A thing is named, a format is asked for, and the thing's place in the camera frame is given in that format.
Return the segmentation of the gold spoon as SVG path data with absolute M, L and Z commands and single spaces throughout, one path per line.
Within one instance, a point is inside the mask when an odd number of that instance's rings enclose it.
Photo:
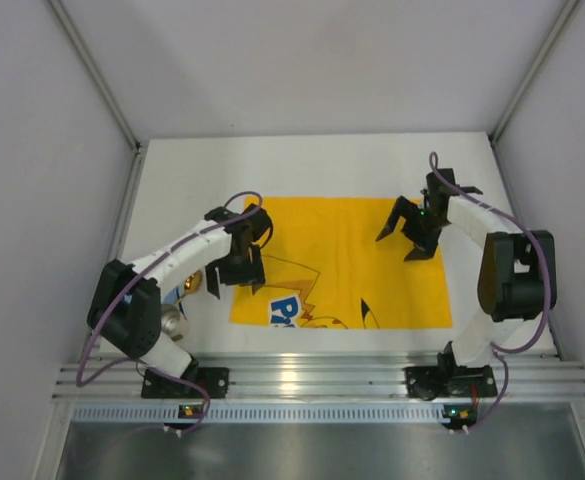
M 176 288 L 177 298 L 175 301 L 175 306 L 178 309 L 182 308 L 183 300 L 188 296 L 196 293 L 203 282 L 204 275 L 201 270 L 196 271 L 192 275 L 188 276 L 181 287 Z

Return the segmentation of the yellow pikachu place mat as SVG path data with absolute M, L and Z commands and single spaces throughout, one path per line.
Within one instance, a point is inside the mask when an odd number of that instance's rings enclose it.
M 336 330 L 448 329 L 443 258 L 409 261 L 398 231 L 379 239 L 386 198 L 266 197 L 265 285 L 238 287 L 233 324 Z

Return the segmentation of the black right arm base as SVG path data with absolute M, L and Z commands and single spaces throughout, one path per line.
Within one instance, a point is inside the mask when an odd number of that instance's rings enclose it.
M 433 401 L 439 397 L 495 398 L 498 394 L 493 370 L 461 366 L 456 362 L 451 345 L 437 354 L 435 365 L 417 365 L 404 369 L 408 397 Z

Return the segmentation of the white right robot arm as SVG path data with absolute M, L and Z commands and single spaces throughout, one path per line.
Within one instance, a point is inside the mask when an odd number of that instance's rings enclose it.
M 482 250 L 479 309 L 438 356 L 438 376 L 457 379 L 487 366 L 493 353 L 519 354 L 541 338 L 557 301 L 555 242 L 480 200 L 481 190 L 457 183 L 451 168 L 426 176 L 422 204 L 396 199 L 378 237 L 399 229 L 413 245 L 408 261 L 430 260 L 443 229 L 453 225 Z

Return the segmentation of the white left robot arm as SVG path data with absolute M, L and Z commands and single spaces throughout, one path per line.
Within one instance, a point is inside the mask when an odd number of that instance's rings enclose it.
M 216 298 L 222 285 L 257 292 L 266 280 L 258 241 L 272 229 L 271 218 L 258 204 L 240 214 L 220 206 L 173 243 L 130 263 L 108 262 L 88 310 L 89 344 L 103 337 L 126 358 L 165 378 L 192 381 L 197 360 L 161 327 L 165 296 L 200 270 L 205 288 Z

